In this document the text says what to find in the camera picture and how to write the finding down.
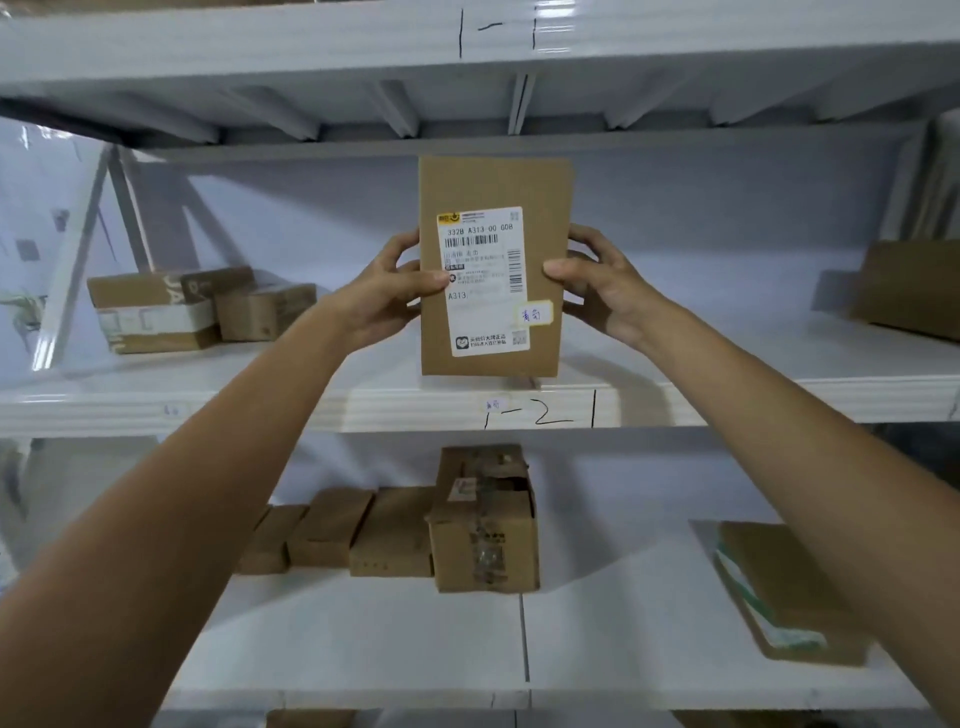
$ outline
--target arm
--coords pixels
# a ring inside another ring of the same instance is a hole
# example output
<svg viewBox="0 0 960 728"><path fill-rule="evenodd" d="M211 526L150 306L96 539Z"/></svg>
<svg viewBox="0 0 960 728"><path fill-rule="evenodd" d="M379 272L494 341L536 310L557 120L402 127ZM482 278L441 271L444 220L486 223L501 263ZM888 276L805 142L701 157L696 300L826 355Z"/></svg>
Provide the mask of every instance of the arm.
<svg viewBox="0 0 960 728"><path fill-rule="evenodd" d="M564 312L648 356L723 437L947 722L960 724L960 493L652 288L599 231L544 270Z"/></svg>
<svg viewBox="0 0 960 728"><path fill-rule="evenodd" d="M397 269L419 239L391 239L22 575L0 601L0 724L150 723L333 373L447 285Z"/></svg>

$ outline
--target hand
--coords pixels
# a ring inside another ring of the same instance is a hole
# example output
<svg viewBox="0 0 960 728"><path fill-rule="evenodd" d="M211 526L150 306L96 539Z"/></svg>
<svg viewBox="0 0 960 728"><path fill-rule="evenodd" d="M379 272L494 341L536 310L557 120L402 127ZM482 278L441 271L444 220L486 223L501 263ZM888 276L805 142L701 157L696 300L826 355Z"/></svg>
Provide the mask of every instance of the hand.
<svg viewBox="0 0 960 728"><path fill-rule="evenodd" d="M422 271L419 260L397 267L404 251L420 242L420 230L394 235L363 273L317 304L344 332L347 353L376 344L420 315L414 299L444 290L449 273Z"/></svg>
<svg viewBox="0 0 960 728"><path fill-rule="evenodd" d="M599 230L571 224L569 236L584 243L598 260L569 251L566 258L543 263L548 277L584 300L564 301L564 313L643 351L644 325L649 314L670 302L640 277L627 257Z"/></svg>

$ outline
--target forearm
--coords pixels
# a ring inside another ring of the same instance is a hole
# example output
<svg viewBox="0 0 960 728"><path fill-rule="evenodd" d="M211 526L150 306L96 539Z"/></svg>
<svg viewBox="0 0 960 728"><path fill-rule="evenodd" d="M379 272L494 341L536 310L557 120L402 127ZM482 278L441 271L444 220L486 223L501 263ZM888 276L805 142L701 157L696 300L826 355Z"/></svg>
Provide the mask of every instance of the forearm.
<svg viewBox="0 0 960 728"><path fill-rule="evenodd" d="M58 716L44 711L64 708L67 722L149 722L344 358L324 315L315 306L301 317L5 595L5 725L47 725ZM69 697L45 701L54 685Z"/></svg>
<svg viewBox="0 0 960 728"><path fill-rule="evenodd" d="M689 312L652 313L644 352L947 719L960 700L960 494Z"/></svg>

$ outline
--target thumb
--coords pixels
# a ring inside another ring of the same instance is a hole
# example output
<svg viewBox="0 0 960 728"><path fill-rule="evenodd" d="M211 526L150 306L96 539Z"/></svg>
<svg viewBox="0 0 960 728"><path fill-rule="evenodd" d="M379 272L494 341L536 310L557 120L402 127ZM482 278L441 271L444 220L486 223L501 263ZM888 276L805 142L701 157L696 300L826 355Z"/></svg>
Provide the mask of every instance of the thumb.
<svg viewBox="0 0 960 728"><path fill-rule="evenodd" d="M447 271L413 271L390 274L392 293L404 303L444 290L450 284Z"/></svg>
<svg viewBox="0 0 960 728"><path fill-rule="evenodd" d="M612 281L609 265L580 257L562 257L543 262L543 272L561 283L581 283L599 289Z"/></svg>

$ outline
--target left arm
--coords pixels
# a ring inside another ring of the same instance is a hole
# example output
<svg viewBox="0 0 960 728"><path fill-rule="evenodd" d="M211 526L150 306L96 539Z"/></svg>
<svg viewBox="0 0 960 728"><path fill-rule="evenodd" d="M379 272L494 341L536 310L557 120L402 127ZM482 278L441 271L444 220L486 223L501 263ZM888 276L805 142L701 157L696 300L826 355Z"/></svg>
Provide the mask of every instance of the left arm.
<svg viewBox="0 0 960 728"><path fill-rule="evenodd" d="M419 240L392 238L21 576L0 601L0 725L149 725L334 372L447 285L396 267Z"/></svg>

